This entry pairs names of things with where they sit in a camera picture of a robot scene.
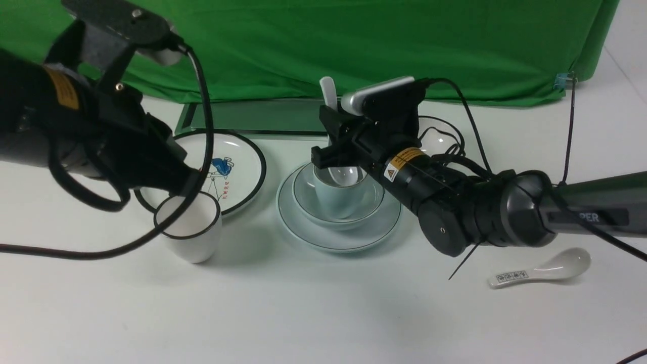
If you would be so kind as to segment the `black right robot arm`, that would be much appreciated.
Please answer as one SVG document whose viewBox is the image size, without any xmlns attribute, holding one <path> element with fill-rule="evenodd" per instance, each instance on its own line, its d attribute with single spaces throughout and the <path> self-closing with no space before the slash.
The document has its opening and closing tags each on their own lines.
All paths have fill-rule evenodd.
<svg viewBox="0 0 647 364">
<path fill-rule="evenodd" d="M 387 90 L 358 115 L 323 105 L 331 138 L 317 168 L 357 166 L 413 213 L 428 242 L 460 256 L 468 246 L 543 247 L 559 233 L 594 235 L 641 260 L 621 237 L 645 237 L 645 172 L 555 187 L 538 170 L 494 174 L 461 155 L 427 155 L 418 139 L 421 92 Z"/>
</svg>

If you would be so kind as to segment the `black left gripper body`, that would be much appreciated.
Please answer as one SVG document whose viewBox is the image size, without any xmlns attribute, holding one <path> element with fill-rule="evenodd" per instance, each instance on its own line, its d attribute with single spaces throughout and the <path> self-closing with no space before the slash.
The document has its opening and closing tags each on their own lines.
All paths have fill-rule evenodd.
<svg viewBox="0 0 647 364">
<path fill-rule="evenodd" d="M 83 157 L 76 173 L 90 179 L 116 181 L 128 189 L 153 188 L 186 196 L 200 172 L 185 164 L 187 152 L 176 143 L 169 126 L 145 112 L 143 93 L 123 82 L 111 90 L 78 77 L 83 111 L 96 132 L 79 142 Z"/>
</svg>

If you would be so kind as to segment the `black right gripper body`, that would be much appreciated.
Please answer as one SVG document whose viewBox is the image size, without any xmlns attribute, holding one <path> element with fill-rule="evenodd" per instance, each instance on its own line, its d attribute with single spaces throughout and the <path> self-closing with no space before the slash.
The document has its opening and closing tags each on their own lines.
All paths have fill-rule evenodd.
<svg viewBox="0 0 647 364">
<path fill-rule="evenodd" d="M 331 139 L 325 148 L 314 147 L 311 162 L 317 168 L 357 166 L 401 203 L 425 203 L 435 194 L 435 181 L 426 177 L 429 159 L 417 153 L 412 165 L 398 159 L 407 148 L 418 149 L 418 106 L 422 90 L 387 92 L 370 97 L 363 116 L 319 109 L 319 120 Z"/>
</svg>

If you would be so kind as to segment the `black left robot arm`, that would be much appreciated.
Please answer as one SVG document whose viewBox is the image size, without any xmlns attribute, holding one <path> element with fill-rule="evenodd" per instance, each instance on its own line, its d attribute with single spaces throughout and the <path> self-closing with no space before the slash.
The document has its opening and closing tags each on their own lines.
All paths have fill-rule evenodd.
<svg viewBox="0 0 647 364">
<path fill-rule="evenodd" d="M 48 168 L 55 142 L 69 173 L 185 195 L 199 172 L 142 100 L 132 87 L 102 93 L 81 75 L 3 49 L 2 161 Z"/>
</svg>

